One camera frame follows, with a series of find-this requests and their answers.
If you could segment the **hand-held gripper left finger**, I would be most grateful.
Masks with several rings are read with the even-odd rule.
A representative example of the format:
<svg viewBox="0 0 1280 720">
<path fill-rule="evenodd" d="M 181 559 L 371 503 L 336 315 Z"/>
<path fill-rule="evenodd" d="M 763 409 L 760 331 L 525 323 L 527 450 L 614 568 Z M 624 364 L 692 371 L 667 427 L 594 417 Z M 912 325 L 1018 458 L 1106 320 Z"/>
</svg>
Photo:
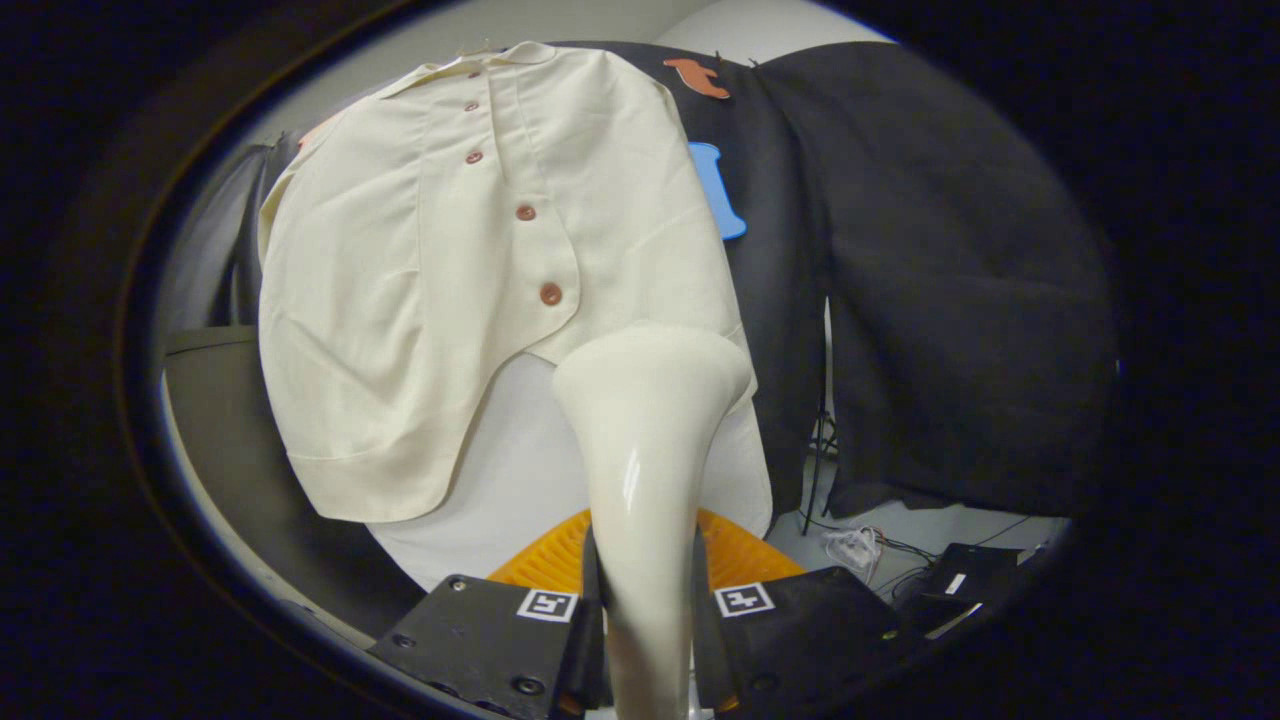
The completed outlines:
<svg viewBox="0 0 1280 720">
<path fill-rule="evenodd" d="M 475 708 L 582 719 L 605 705 L 605 614 L 588 510 L 488 578 L 448 575 L 374 657 Z"/>
</svg>

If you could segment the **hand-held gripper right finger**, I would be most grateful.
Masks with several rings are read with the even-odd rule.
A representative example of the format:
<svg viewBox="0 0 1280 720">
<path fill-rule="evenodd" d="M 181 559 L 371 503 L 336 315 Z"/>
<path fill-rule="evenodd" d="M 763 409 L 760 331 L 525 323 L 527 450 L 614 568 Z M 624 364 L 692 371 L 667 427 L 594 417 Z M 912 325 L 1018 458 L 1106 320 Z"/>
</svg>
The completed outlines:
<svg viewBox="0 0 1280 720">
<path fill-rule="evenodd" d="M 847 569 L 808 571 L 716 512 L 692 559 L 692 674 L 716 716 L 831 716 L 925 647 Z"/>
</svg>

